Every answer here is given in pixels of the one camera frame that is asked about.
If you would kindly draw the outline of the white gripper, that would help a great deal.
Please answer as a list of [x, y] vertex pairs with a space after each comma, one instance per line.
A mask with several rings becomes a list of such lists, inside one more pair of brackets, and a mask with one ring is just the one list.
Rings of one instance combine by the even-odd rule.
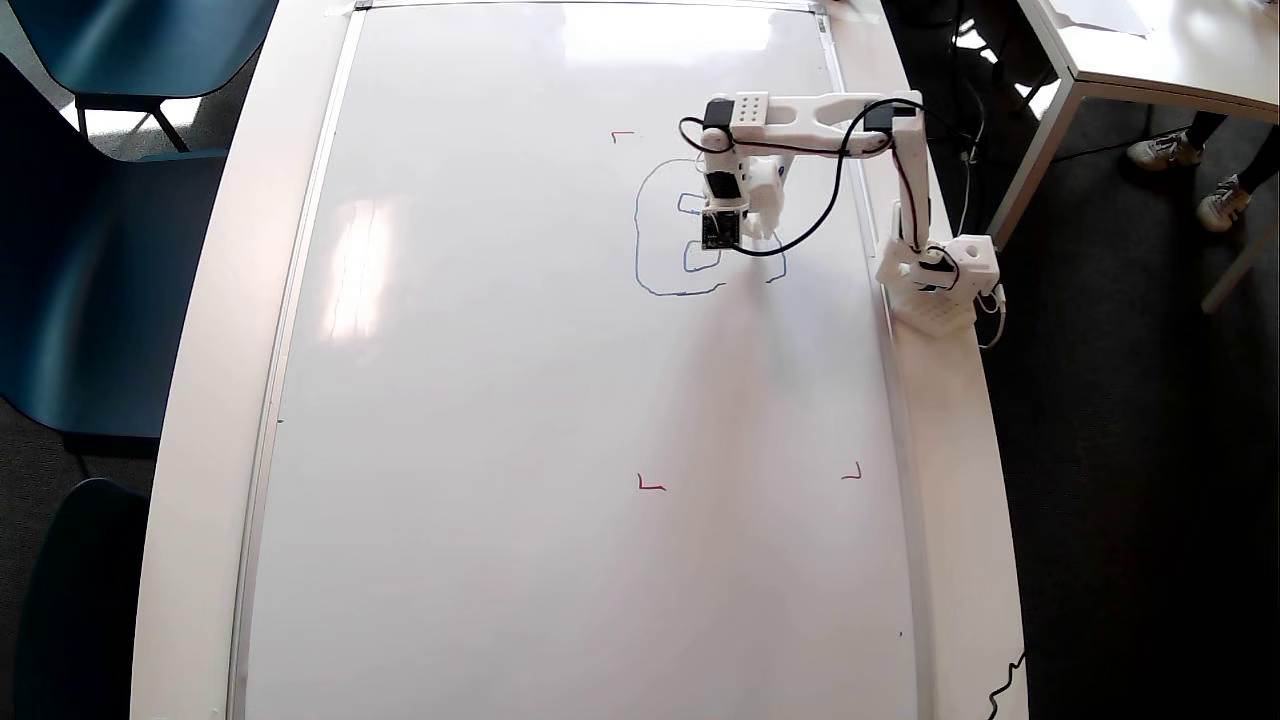
[[751, 160], [737, 150], [700, 151], [704, 183], [701, 214], [732, 214], [745, 220], [750, 240], [771, 240], [785, 205], [787, 167], [783, 160]]

